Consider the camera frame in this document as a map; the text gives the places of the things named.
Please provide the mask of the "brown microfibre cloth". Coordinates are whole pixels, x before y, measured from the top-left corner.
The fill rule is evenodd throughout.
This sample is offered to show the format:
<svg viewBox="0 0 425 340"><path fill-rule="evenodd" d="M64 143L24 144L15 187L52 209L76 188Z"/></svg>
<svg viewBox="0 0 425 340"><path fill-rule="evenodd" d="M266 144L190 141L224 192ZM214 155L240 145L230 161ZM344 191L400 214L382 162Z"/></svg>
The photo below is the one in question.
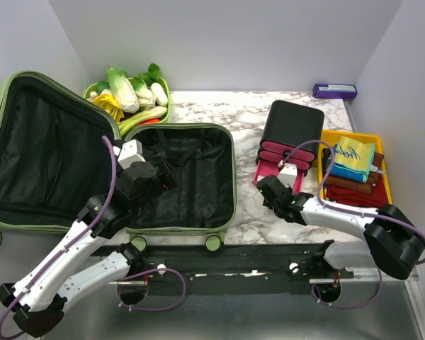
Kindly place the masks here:
<svg viewBox="0 0 425 340"><path fill-rule="evenodd" d="M373 160L373 165L381 169L384 158L385 158L384 154L376 152L375 158ZM330 151L328 149L322 150L321 160L322 160L323 174L325 174L327 170L327 166L329 166L329 161L330 161ZM363 183L363 182L354 181L351 179L342 178L340 176L335 176L333 174L330 174L325 181L325 186L336 186L339 188L346 188L352 191L357 191L362 194L370 195L374 188L376 188L380 184L383 185L382 177L383 177L382 174L371 171L369 173L368 179L366 180L366 182Z"/></svg>

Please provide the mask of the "black case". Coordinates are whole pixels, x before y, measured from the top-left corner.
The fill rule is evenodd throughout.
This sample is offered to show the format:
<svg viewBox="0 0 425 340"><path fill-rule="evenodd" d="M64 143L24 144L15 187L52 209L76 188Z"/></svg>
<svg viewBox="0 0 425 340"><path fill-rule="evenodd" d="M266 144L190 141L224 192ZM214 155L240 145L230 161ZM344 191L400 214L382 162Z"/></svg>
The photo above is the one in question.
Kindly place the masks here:
<svg viewBox="0 0 425 340"><path fill-rule="evenodd" d="M266 176L277 177L278 164L284 161L297 167L295 192L302 188L307 172L317 158L325 114L323 111L295 103L276 100L271 104L263 135L259 142L256 172L252 183Z"/></svg>

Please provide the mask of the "yellow blue towel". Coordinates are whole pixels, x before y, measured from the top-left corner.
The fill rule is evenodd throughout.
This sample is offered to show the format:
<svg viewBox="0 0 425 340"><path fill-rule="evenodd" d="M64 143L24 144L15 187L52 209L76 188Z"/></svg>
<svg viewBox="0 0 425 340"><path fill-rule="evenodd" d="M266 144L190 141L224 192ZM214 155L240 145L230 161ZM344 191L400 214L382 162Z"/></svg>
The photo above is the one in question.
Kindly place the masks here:
<svg viewBox="0 0 425 340"><path fill-rule="evenodd" d="M374 143L362 143L342 136L334 145L334 165L331 175L365 183L375 156Z"/></svg>

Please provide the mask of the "yellow plastic tray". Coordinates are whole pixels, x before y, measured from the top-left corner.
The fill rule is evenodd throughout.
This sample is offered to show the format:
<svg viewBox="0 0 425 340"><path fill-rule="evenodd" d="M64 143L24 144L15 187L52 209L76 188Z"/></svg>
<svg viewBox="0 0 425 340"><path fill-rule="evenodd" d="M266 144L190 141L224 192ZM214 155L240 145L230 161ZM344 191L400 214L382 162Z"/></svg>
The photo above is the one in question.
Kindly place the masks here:
<svg viewBox="0 0 425 340"><path fill-rule="evenodd" d="M354 140L358 140L359 142L362 142L363 144L373 143L375 145L375 151L380 154L385 154L383 151L383 146L381 139L377 135L371 135L371 134L365 134L365 133L358 133L358 132L345 132L340 130L323 130L321 140L328 143L331 146L334 146L336 143L339 142L342 136L350 137ZM319 151L317 155L317 160L315 161L315 166L317 167L317 183L321 183L323 179L323 170L324 167L322 166L322 150L325 148L323 144L319 146ZM385 160L382 161L380 169L384 171L385 173L382 174L382 182L385 187L385 193L389 204L392 204L392 195L389 185L389 178L386 173L387 167Z"/></svg>

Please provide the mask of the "green hard-shell suitcase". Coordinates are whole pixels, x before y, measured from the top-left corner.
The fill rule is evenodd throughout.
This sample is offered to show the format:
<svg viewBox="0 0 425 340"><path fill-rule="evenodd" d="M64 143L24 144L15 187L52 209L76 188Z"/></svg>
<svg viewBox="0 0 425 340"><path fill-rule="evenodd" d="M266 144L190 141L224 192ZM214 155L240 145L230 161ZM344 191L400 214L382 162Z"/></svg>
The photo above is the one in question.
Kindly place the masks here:
<svg viewBox="0 0 425 340"><path fill-rule="evenodd" d="M0 82L0 228L65 233L89 198L110 187L102 142L136 142L167 165L174 188L145 198L131 235L223 236L237 205L234 141L212 123L157 123L121 135L103 109L39 72Z"/></svg>

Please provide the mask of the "dark red cloth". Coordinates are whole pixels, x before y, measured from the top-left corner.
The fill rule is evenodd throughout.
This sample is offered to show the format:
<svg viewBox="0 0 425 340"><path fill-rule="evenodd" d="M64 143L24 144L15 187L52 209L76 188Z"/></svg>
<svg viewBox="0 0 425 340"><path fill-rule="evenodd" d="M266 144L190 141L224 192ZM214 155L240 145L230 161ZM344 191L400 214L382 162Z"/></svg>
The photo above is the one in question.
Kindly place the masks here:
<svg viewBox="0 0 425 340"><path fill-rule="evenodd" d="M374 188L370 195L346 188L326 186L326 197L337 203L364 208L382 208L388 204L384 184Z"/></svg>

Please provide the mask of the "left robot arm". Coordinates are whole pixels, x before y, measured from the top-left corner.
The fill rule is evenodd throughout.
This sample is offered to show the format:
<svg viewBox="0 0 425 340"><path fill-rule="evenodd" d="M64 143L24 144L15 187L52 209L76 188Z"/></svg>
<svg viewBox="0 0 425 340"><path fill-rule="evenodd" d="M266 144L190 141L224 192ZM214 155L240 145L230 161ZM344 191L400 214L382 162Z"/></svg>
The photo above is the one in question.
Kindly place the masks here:
<svg viewBox="0 0 425 340"><path fill-rule="evenodd" d="M0 286L0 301L22 334L34 338L57 326L67 310L111 281L142 274L140 251L118 246L105 260L78 271L83 262L116 233L129 227L150 199L175 188L169 165L157 154L113 162L107 195L90 198L63 240L25 278Z"/></svg>

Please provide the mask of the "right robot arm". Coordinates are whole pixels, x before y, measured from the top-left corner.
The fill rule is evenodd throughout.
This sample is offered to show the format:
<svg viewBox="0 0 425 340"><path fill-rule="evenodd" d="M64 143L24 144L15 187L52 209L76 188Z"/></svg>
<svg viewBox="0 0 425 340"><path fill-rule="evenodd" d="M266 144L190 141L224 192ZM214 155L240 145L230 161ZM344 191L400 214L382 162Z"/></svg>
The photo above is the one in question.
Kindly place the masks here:
<svg viewBox="0 0 425 340"><path fill-rule="evenodd" d="M345 267L376 267L405 280L425 250L425 236L391 204L383 208L357 208L321 200L309 193L294 193L274 175L256 185L263 204L286 222L337 230L359 239L351 246L331 244L312 259L313 272L322 278Z"/></svg>

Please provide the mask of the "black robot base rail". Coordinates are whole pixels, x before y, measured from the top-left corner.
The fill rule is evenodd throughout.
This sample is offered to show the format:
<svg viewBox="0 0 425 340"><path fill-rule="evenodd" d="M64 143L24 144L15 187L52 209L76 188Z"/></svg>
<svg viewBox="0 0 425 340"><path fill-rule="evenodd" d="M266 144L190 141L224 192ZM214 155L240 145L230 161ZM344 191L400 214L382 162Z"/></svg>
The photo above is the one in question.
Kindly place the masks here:
<svg viewBox="0 0 425 340"><path fill-rule="evenodd" d="M331 285L353 273L332 268L322 244L223 245L216 252L205 246L148 246L137 256L130 274L149 269L150 295L307 295L310 284Z"/></svg>

